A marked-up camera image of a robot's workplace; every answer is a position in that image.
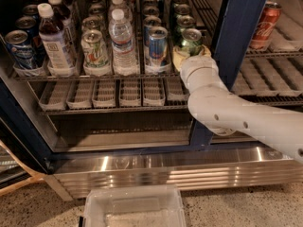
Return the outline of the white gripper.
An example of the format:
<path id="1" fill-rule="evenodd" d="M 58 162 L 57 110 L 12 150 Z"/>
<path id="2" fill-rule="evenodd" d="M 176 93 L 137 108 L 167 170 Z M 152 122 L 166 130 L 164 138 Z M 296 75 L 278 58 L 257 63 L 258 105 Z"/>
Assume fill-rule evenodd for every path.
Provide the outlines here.
<path id="1" fill-rule="evenodd" d="M 211 52 L 207 46 L 202 45 L 203 56 L 197 55 L 189 57 L 189 53 L 179 46 L 174 46 L 172 50 L 172 61 L 177 71 L 180 70 L 180 77 L 185 85 L 188 85 L 189 77 L 200 69 L 208 69 L 219 74 L 217 63 L 210 57 Z"/>

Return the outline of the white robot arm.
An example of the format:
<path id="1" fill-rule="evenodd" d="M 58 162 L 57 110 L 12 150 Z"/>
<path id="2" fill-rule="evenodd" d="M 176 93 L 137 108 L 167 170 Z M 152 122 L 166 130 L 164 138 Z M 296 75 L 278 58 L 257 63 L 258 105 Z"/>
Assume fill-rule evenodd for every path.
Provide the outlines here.
<path id="1" fill-rule="evenodd" d="M 189 91 L 187 107 L 197 121 L 216 134 L 240 131 L 303 163 L 303 113 L 259 105 L 231 93 L 207 47 L 192 56 L 176 45 L 172 61 Z"/>

